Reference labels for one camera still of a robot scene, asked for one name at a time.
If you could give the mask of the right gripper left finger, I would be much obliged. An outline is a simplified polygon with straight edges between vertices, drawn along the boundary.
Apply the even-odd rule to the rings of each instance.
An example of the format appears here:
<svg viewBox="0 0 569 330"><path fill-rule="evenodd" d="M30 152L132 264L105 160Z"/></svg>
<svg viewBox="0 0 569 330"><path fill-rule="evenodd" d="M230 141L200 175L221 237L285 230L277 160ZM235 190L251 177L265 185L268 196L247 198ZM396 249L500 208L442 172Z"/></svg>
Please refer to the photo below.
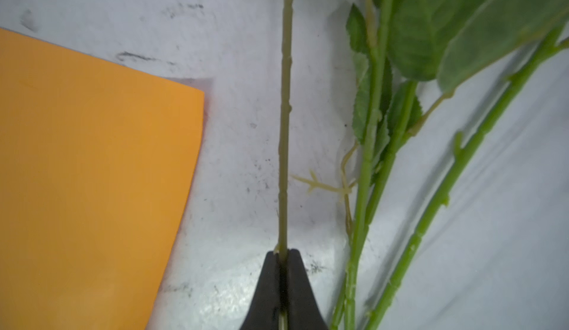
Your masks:
<svg viewBox="0 0 569 330"><path fill-rule="evenodd" d="M249 310L241 330L277 330L281 314L281 267L278 255L269 251L262 265Z"/></svg>

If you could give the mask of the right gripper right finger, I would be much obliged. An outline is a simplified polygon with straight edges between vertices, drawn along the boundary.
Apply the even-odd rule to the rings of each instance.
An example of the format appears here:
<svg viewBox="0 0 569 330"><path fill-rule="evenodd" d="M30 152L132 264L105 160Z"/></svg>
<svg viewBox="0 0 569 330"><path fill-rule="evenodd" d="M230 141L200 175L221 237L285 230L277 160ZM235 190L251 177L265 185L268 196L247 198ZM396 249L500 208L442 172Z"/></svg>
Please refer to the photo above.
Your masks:
<svg viewBox="0 0 569 330"><path fill-rule="evenodd" d="M284 272L287 327L291 330L328 330L299 250L288 251Z"/></svg>

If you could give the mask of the orange wrapping paper sheet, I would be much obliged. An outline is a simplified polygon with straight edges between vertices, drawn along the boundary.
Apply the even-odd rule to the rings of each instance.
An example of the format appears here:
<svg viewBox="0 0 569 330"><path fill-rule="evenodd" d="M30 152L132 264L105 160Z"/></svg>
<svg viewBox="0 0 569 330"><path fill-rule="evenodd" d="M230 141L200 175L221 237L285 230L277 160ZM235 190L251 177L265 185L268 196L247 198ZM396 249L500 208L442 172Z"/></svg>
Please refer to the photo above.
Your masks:
<svg viewBox="0 0 569 330"><path fill-rule="evenodd" d="M204 93L1 31L1 327L144 329Z"/></svg>

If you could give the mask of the pink fake rose spray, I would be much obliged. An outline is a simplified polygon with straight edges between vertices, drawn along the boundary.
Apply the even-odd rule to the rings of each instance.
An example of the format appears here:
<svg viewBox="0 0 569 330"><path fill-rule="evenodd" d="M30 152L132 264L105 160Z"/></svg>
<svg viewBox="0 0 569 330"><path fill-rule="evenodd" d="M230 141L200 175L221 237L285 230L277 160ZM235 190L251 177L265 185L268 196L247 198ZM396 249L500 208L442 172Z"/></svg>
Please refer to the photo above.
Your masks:
<svg viewBox="0 0 569 330"><path fill-rule="evenodd" d="M370 225L398 151L428 119L416 97L436 81L452 97L471 76L525 41L520 0L364 0L346 29L357 70L352 129L362 150L357 203L346 209L351 248L330 328L356 325L357 278Z"/></svg>

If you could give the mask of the white fake rose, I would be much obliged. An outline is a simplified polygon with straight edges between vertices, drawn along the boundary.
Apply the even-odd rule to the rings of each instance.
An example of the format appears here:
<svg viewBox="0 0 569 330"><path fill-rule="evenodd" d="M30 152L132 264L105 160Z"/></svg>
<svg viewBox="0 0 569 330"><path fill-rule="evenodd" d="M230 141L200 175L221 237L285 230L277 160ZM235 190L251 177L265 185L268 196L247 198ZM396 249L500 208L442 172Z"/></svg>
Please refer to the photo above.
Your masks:
<svg viewBox="0 0 569 330"><path fill-rule="evenodd" d="M568 48L568 39L565 38L560 40L560 36L562 35L564 28L565 24L561 24L557 28L551 30L542 39L524 66L508 79L507 88L503 91L502 95L495 102L490 111L485 115L485 118L478 126L476 132L471 135L467 143L462 142L463 133L461 131L456 132L453 139L453 164L445 174L434 195L429 200L419 222L413 230L413 234L407 241L394 270L391 272L378 303L370 313L370 320L366 325L367 329L379 328L385 313L390 308L394 297L402 285L403 278L406 275L411 262L419 250L423 237L430 228L439 209L443 205L447 206L449 204L452 188L480 148L481 144L484 142L486 136L491 132L493 127L505 113L509 105L518 96L539 66L551 57L556 56L559 52Z"/></svg>

